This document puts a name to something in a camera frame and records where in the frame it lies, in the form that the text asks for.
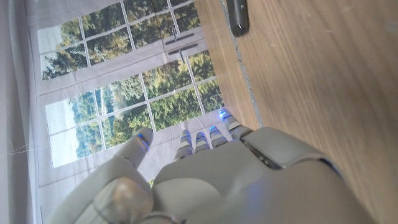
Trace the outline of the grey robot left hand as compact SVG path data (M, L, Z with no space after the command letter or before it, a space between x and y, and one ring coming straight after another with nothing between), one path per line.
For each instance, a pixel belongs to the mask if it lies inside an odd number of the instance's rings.
M139 173L153 140L142 128L58 206L49 223L373 223L327 156L228 110L195 138L181 133L172 163L152 184Z

